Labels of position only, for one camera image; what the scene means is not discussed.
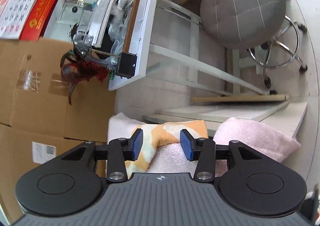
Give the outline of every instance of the blue gripper pad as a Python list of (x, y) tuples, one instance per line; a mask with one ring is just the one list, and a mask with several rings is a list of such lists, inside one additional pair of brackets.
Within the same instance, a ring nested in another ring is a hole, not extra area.
[(191, 150), (191, 142), (188, 139), (187, 135), (183, 132), (183, 130), (180, 131), (180, 144), (184, 151), (186, 159), (188, 161), (193, 161), (193, 151)]
[(142, 129), (139, 129), (139, 130), (137, 129), (135, 131), (135, 133), (137, 133), (137, 131), (139, 131), (139, 132), (138, 132), (138, 135), (136, 136), (136, 138), (135, 138), (135, 140), (133, 142), (134, 160), (132, 160), (132, 161), (136, 161), (138, 159), (138, 156), (139, 156), (142, 144), (143, 144), (143, 130)]

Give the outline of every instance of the barcode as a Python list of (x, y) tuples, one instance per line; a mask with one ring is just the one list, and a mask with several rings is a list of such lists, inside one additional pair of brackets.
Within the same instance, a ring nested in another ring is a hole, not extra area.
[(47, 145), (47, 154), (55, 155), (55, 147)]

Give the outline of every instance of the chrome stool leg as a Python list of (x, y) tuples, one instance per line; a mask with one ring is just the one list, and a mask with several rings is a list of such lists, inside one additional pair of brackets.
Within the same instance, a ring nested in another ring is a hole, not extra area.
[[(298, 29), (301, 30), (303, 33), (307, 33), (308, 29), (304, 24), (298, 23), (297, 21), (292, 21), (287, 16), (285, 16), (285, 19), (290, 23), (290, 25), (285, 27), (284, 29), (280, 30), (272, 39), (270, 39), (268, 41), (269, 48), (268, 48), (267, 55), (266, 55), (264, 62), (260, 62), (259, 60), (256, 59), (254, 50), (248, 49), (248, 51), (251, 54), (251, 57), (255, 60), (255, 62), (258, 63), (259, 65), (263, 66), (263, 80), (264, 80), (264, 83), (267, 88), (271, 87), (271, 80), (268, 77), (268, 70), (267, 69), (276, 69), (276, 68), (287, 65), (288, 63), (292, 62), (293, 60), (297, 60), (297, 62), (299, 62), (299, 64), (300, 64), (300, 69), (299, 69), (300, 74), (303, 74), (308, 70), (307, 65), (298, 56), (298, 49), (299, 49), (299, 44), (300, 44)], [(297, 45), (296, 45), (296, 48), (294, 51), (292, 51), (286, 45), (284, 45), (283, 43), (278, 41), (278, 38), (280, 36), (282, 36), (287, 30), (289, 30), (290, 27), (293, 27), (295, 30), (295, 33), (296, 33)], [(271, 49), (272, 49), (273, 45), (279, 46), (281, 49), (283, 49), (289, 55), (291, 55), (290, 59), (287, 60), (286, 62), (278, 64), (278, 65), (273, 65), (273, 66), (269, 65), (268, 62), (270, 59)]]

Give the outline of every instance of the white table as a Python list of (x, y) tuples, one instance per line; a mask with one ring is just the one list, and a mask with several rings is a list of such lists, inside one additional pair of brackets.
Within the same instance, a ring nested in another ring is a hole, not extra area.
[[(102, 37), (106, 29), (107, 20), (109, 18), (111, 5), (114, 0), (101, 0), (99, 6), (97, 6), (93, 12), (92, 24), (90, 26), (89, 35), (94, 37), (93, 44), (96, 47), (101, 45)], [(166, 49), (154, 44), (150, 44), (153, 18), (157, 1), (165, 3), (167, 6), (174, 8), (185, 15), (190, 17), (191, 30), (190, 30), (190, 52), (189, 57), (180, 54), (176, 51)], [(154, 79), (161, 79), (177, 84), (187, 85), (194, 88), (200, 88), (203, 90), (215, 92), (220, 95), (232, 95), (230, 92), (215, 90), (211, 87), (201, 85), (197, 82), (197, 73), (202, 71), (210, 74), (214, 77), (223, 79), (227, 82), (231, 82), (235, 85), (246, 87), (258, 94), (269, 94), (269, 91), (265, 91), (258, 87), (251, 85), (248, 82), (241, 80), (227, 72), (224, 72), (218, 68), (210, 66), (204, 62), (198, 61), (199, 56), (199, 23), (201, 19), (198, 15), (186, 10), (185, 8), (168, 0), (140, 0), (137, 17), (134, 25), (133, 35), (130, 43), (129, 52), (137, 55), (137, 63), (135, 69), (135, 75), (130, 78), (121, 78), (116, 76), (114, 80), (109, 82), (109, 90), (116, 90), (131, 82), (134, 82), (143, 77), (150, 77)], [(167, 60), (156, 63), (147, 67), (148, 54), (154, 52), (167, 57)], [(176, 77), (163, 77), (157, 75), (157, 72), (166, 68), (171, 64), (179, 63), (189, 67), (188, 80), (179, 80)]]

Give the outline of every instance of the wooden strip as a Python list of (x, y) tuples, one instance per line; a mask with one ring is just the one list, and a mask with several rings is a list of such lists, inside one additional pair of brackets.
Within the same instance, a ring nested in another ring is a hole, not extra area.
[(279, 95), (236, 95), (226, 97), (194, 97), (192, 102), (272, 102), (286, 101), (290, 99), (289, 94)]
[(129, 53), (129, 47), (130, 47), (130, 42), (131, 42), (131, 38), (132, 38), (134, 23), (135, 23), (136, 17), (137, 17), (139, 2), (140, 2), (140, 0), (134, 0), (134, 2), (133, 2), (133, 6), (131, 9), (131, 13), (130, 13), (130, 20), (129, 20), (129, 24), (128, 24), (128, 29), (125, 34), (122, 53)]

